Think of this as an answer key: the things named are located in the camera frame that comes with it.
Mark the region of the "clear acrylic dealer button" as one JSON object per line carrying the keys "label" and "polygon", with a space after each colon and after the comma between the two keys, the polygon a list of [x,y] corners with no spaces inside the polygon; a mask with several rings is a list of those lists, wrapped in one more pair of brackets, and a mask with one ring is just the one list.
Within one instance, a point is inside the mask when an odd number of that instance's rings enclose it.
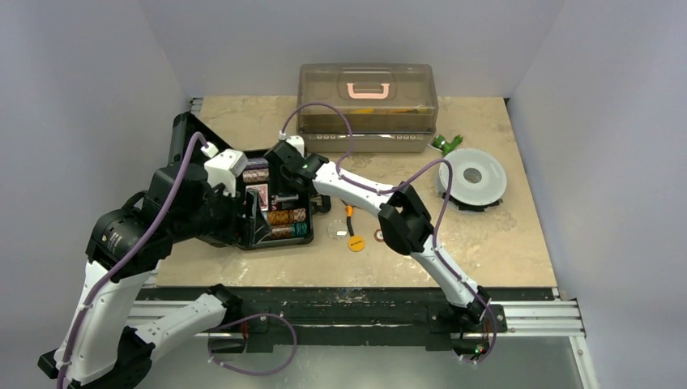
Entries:
{"label": "clear acrylic dealer button", "polygon": [[348,225],[341,220],[332,221],[327,226],[327,233],[332,239],[344,239],[348,236]]}

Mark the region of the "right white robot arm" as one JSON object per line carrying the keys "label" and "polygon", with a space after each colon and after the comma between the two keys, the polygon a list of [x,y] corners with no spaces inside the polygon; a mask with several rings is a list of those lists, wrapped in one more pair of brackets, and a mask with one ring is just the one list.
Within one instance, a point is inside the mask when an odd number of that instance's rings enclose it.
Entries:
{"label": "right white robot arm", "polygon": [[374,182],[318,154],[303,157],[285,141],[270,148],[265,157],[295,189],[341,199],[376,217],[386,245],[415,259],[434,279],[460,327],[473,330],[485,319],[496,318],[488,294],[440,243],[437,230],[441,222],[432,219],[411,180],[398,186]]}

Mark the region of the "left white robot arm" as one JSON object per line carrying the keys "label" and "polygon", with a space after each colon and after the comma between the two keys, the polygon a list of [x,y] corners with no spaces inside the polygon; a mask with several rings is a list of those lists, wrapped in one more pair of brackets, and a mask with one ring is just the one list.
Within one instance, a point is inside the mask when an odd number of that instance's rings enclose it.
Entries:
{"label": "left white robot arm", "polygon": [[87,245],[79,304],[62,345],[38,366],[60,388],[134,388],[153,365],[196,334],[232,331],[255,318],[221,284],[149,323],[127,320],[136,297],[173,246],[193,238],[229,242],[236,172],[208,161],[158,169],[148,190],[103,215]]}

